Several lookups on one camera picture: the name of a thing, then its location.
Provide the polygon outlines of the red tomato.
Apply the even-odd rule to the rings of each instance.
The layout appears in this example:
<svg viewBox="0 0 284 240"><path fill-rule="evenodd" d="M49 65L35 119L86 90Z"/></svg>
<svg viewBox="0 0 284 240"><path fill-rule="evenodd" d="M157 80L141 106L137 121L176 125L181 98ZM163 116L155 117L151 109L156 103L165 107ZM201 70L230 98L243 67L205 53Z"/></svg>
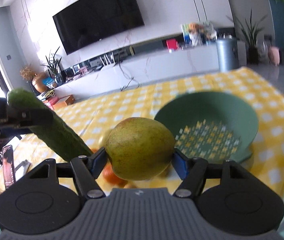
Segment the red tomato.
<svg viewBox="0 0 284 240"><path fill-rule="evenodd" d="M112 185L120 185L120 186L124 186L125 184L127 184L126 180L123 180L121 178L119 178L112 169L112 165L111 163L108 163L103 171L102 171L102 175L103 178L110 184Z"/></svg>

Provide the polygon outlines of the potted green plant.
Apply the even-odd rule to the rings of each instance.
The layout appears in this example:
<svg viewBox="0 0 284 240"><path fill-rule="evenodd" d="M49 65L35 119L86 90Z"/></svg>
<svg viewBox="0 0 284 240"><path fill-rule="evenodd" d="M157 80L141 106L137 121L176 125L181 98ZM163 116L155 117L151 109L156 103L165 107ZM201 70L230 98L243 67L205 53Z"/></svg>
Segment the potted green plant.
<svg viewBox="0 0 284 240"><path fill-rule="evenodd" d="M230 20L233 23L238 23L240 25L240 30L242 33L242 36L245 40L246 45L248 46L248 62L250 64L258 64L259 63L259 54L257 49L257 41L258 41L258 35L261 33L264 29L264 27L261 27L260 24L268 17L268 15L263 15L262 18L260 18L257 21L253 20L253 10L250 10L250 16L249 19L245 18L245 21L242 23L238 17L234 16L233 19L231 19L229 16L226 16L228 20Z"/></svg>

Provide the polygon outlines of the grey metal trash bin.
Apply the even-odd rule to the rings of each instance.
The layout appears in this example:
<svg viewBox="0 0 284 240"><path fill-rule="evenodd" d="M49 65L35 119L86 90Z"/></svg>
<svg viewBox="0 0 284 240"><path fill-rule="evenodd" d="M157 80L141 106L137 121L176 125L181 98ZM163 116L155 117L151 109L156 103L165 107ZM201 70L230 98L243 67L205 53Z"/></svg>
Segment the grey metal trash bin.
<svg viewBox="0 0 284 240"><path fill-rule="evenodd" d="M237 39L218 38L216 40L216 48L220 72L229 72L240 67Z"/></svg>

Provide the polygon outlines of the teddy bear toy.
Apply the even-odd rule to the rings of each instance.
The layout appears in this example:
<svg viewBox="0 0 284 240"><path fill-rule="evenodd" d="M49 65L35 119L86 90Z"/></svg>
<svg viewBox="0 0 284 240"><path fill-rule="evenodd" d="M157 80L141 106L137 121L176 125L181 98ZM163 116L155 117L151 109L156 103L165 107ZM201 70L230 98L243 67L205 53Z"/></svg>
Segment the teddy bear toy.
<svg viewBox="0 0 284 240"><path fill-rule="evenodd" d="M204 38L204 25L189 23L189 37L193 46L200 46Z"/></svg>

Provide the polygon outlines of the white wifi router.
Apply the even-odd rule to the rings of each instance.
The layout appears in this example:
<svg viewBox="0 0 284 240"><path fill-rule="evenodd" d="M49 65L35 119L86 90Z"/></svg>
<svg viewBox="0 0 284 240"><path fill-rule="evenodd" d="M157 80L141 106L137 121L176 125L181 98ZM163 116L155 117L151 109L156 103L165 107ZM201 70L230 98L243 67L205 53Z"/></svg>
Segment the white wifi router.
<svg viewBox="0 0 284 240"><path fill-rule="evenodd" d="M99 59L102 63L103 66L109 66L109 65L115 65L116 64L116 59L114 57L114 53L105 53L101 56L99 56Z"/></svg>

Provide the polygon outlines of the brown vase with flowers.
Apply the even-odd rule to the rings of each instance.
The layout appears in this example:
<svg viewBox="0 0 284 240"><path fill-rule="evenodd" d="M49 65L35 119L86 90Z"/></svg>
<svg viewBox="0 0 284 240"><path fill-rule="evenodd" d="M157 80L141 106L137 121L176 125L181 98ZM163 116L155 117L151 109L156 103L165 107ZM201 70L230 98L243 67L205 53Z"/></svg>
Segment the brown vase with flowers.
<svg viewBox="0 0 284 240"><path fill-rule="evenodd" d="M39 93L46 92L49 89L43 82L48 77L47 74L45 72L35 72L30 64L22 67L20 75L24 80L31 83Z"/></svg>

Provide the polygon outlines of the green colander bowl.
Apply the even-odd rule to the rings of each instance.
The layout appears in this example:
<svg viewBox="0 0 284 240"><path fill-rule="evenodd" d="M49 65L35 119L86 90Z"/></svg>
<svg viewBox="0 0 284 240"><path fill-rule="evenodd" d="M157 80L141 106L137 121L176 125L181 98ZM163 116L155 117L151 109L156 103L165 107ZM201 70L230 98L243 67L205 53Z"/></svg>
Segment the green colander bowl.
<svg viewBox="0 0 284 240"><path fill-rule="evenodd" d="M258 116L249 103L216 91L179 95L154 118L171 131L175 147L185 156L215 164L249 159L259 128Z"/></svg>

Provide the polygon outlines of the red box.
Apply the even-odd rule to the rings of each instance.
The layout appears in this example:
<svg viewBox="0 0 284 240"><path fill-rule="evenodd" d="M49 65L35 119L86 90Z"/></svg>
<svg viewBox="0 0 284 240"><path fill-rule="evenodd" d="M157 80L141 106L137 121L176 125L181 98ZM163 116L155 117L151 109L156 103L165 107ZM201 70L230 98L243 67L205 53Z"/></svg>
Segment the red box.
<svg viewBox="0 0 284 240"><path fill-rule="evenodd" d="M168 50L177 50L179 47L178 42L175 38L166 40L166 45Z"/></svg>

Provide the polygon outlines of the green cucumber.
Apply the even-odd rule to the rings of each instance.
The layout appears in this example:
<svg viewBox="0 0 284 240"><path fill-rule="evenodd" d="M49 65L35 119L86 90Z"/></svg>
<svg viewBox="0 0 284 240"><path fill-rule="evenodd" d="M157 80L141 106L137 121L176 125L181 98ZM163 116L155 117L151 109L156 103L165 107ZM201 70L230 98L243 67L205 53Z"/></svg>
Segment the green cucumber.
<svg viewBox="0 0 284 240"><path fill-rule="evenodd" d="M53 114L53 121L43 126L30 129L39 139L59 155L63 160L70 162L79 155L93 155L92 150L85 142L61 119L54 111L43 104L35 94L16 88L7 94L8 105L17 110L45 109Z"/></svg>

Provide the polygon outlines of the white TV cabinet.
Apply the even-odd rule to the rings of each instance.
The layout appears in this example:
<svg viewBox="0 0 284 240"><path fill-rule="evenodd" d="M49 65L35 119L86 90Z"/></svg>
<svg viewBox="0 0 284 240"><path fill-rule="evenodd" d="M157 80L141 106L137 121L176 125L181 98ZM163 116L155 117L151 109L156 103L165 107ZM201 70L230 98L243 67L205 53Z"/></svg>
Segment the white TV cabinet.
<svg viewBox="0 0 284 240"><path fill-rule="evenodd" d="M103 67L77 80L55 88L59 97L73 95L75 100L136 88L151 83L218 71L218 55L214 44L173 52L158 51L132 57L117 65Z"/></svg>

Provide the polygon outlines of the black wall television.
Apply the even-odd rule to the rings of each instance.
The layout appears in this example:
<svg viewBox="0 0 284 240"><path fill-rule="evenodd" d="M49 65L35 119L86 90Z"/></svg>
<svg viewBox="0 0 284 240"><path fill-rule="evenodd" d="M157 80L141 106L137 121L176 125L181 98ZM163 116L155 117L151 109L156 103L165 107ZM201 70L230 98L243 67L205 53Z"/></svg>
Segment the black wall television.
<svg viewBox="0 0 284 240"><path fill-rule="evenodd" d="M78 0L53 16L66 54L144 25L137 0Z"/></svg>

